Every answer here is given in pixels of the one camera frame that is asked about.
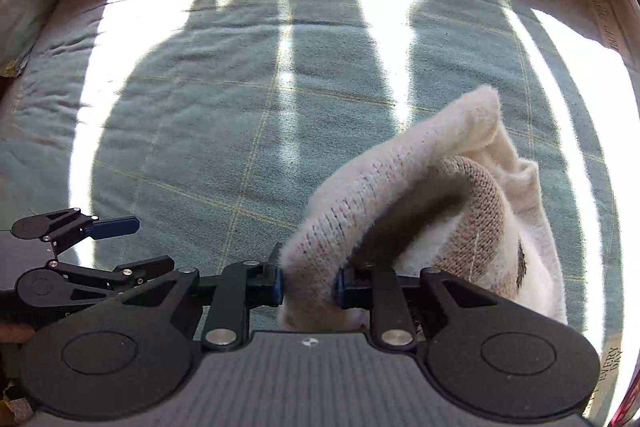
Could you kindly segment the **cream fluffy knit sweater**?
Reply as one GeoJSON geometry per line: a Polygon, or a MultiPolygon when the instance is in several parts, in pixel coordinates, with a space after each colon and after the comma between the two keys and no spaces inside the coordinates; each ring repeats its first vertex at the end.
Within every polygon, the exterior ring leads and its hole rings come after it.
{"type": "Polygon", "coordinates": [[[415,277],[432,267],[567,319],[560,260],[536,162],[506,133],[498,92],[483,86],[337,169],[308,199],[279,258],[289,331],[353,331],[363,306],[334,303],[345,265],[415,277]]]}

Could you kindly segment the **teal plaid bed sheet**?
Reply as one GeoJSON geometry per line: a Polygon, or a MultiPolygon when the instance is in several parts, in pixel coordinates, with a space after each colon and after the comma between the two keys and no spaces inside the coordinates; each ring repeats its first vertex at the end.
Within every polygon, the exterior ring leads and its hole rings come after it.
{"type": "Polygon", "coordinates": [[[570,324],[631,380],[634,0],[60,0],[1,111],[1,223],[75,206],[138,234],[66,255],[267,254],[337,168],[482,84],[539,166],[570,324]]]}

